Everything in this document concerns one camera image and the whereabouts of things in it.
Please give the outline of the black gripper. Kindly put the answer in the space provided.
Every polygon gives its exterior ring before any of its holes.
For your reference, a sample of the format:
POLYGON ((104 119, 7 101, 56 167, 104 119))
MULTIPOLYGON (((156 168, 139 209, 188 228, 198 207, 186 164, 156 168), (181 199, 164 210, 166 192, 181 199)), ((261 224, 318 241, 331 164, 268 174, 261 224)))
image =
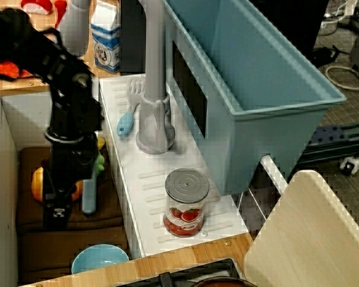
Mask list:
POLYGON ((85 133, 75 139, 61 138, 46 131, 51 143, 48 168, 43 171, 42 227, 64 230, 72 204, 83 195, 83 181, 92 177, 98 156, 97 136, 85 133))

